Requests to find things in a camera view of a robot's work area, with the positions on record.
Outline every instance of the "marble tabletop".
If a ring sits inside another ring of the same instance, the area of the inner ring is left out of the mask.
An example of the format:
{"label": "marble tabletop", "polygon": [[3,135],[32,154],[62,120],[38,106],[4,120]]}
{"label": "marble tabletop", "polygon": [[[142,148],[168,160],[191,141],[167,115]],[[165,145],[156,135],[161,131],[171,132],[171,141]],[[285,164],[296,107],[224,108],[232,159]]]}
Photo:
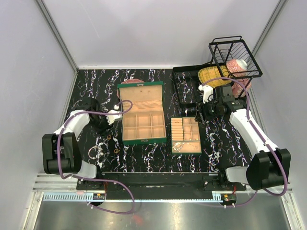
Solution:
{"label": "marble tabletop", "polygon": [[111,110],[119,102],[117,85],[128,79],[140,79],[144,82],[164,82],[164,114],[167,143],[125,146],[122,143],[122,121],[116,121],[107,136],[100,136],[87,126],[78,137],[78,144],[85,161],[96,164],[102,172],[217,172],[221,167],[232,165],[247,166],[251,154],[239,132],[224,117],[200,125],[202,154],[171,154],[170,118],[189,116],[178,109],[178,99],[172,80],[172,69],[89,69],[80,70],[74,85],[69,108],[82,103],[83,97],[96,98],[101,111]]}

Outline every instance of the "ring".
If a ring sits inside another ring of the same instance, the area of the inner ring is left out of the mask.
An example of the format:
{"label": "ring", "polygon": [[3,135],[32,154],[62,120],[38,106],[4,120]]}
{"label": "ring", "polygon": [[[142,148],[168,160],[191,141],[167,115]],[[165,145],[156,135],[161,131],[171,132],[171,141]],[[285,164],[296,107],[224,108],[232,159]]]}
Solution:
{"label": "ring", "polygon": [[96,155],[96,157],[91,157],[91,156],[90,156],[90,151],[93,150],[93,149],[100,149],[101,153],[100,153],[99,155],[102,155],[102,156],[104,155],[103,152],[102,152],[102,148],[101,148],[101,147],[99,147],[99,146],[93,146],[93,147],[91,147],[91,148],[88,150],[88,157],[89,157],[90,159],[96,160],[96,159],[99,157],[99,155],[98,155],[98,156]]}

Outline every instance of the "box lid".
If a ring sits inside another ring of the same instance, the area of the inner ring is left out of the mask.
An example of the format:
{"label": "box lid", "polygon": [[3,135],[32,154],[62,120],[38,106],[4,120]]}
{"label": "box lid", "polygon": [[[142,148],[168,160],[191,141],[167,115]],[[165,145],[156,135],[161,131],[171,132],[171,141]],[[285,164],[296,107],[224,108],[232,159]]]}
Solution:
{"label": "box lid", "polygon": [[132,102],[161,101],[163,98],[163,81],[118,85],[121,100]]}

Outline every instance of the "wire basket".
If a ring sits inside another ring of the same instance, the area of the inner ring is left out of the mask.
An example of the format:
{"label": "wire basket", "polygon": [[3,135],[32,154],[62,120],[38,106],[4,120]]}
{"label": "wire basket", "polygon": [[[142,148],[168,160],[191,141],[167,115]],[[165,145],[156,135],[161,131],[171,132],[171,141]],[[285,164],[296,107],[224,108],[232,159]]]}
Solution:
{"label": "wire basket", "polygon": [[[233,79],[253,79],[262,76],[262,71],[254,59],[242,36],[219,37],[209,43],[212,54],[211,63],[215,63],[221,76]],[[232,59],[242,59],[247,63],[245,71],[229,71],[227,62]]]}

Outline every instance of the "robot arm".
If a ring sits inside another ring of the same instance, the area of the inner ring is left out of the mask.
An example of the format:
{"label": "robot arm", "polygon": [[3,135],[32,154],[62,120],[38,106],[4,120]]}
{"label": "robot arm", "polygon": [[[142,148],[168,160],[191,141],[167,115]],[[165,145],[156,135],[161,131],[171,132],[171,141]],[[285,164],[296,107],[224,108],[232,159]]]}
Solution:
{"label": "robot arm", "polygon": [[[112,115],[118,113],[119,107],[114,106],[114,110],[110,110],[110,115],[93,115],[79,114],[71,122],[65,126],[65,131],[61,138],[61,167],[64,173],[74,174],[85,178],[96,177],[96,166],[89,164],[81,159],[80,150],[77,143],[77,138],[83,128],[87,125],[92,125],[98,133],[102,134],[109,131],[115,120],[121,119],[122,115]],[[85,98],[82,105],[75,108],[70,113],[70,117],[76,113],[83,111],[98,111],[99,103],[94,98]],[[64,124],[52,134],[45,134],[42,138],[43,146],[43,162],[44,171],[47,174],[59,174],[57,161],[57,141],[60,131],[64,128]]]}
{"label": "robot arm", "polygon": [[[234,166],[226,168],[226,181],[249,184],[254,190],[283,185],[281,171],[267,145],[278,156],[287,178],[291,159],[289,151],[287,149],[278,149],[277,145],[258,126],[250,111],[248,120],[246,103],[243,100],[235,100],[230,85],[217,87],[215,89],[215,99],[212,96],[212,87],[208,85],[200,86],[199,90],[204,92],[203,104],[198,106],[202,118],[213,119],[218,115],[228,116],[230,123],[239,131],[253,157],[248,167]],[[264,137],[265,143],[263,143],[250,121],[255,125],[261,136]]]}

